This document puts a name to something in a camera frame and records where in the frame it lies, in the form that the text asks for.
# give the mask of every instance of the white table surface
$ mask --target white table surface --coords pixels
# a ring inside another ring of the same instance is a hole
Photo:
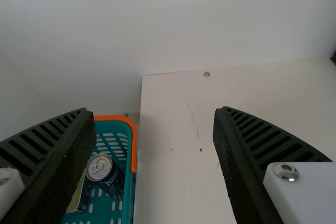
[[[236,223],[212,140],[223,106],[336,160],[336,66],[329,59],[145,76],[135,224]]]

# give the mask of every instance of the screw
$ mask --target screw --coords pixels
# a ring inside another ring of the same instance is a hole
[[[290,164],[276,163],[273,166],[273,171],[279,178],[289,182],[295,182],[299,179],[299,172]]]

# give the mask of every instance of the white corner wall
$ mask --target white corner wall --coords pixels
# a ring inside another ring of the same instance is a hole
[[[0,141],[62,114],[0,58]]]
[[[144,74],[329,57],[336,0],[0,0],[0,53],[45,99],[140,109]]]

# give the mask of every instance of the pencil mark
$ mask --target pencil mark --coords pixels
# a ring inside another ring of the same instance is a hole
[[[197,127],[197,124],[196,124],[196,121],[195,121],[194,113],[193,113],[193,111],[191,110],[190,105],[189,105],[189,103],[187,102],[187,100],[185,100],[185,103],[186,103],[187,106],[188,106],[188,109],[189,109],[190,114],[191,114],[191,116],[192,116],[192,118],[193,118],[194,124],[195,124],[195,126],[196,126],[196,133],[197,133],[197,139],[198,139],[199,133],[198,133],[198,127]]]

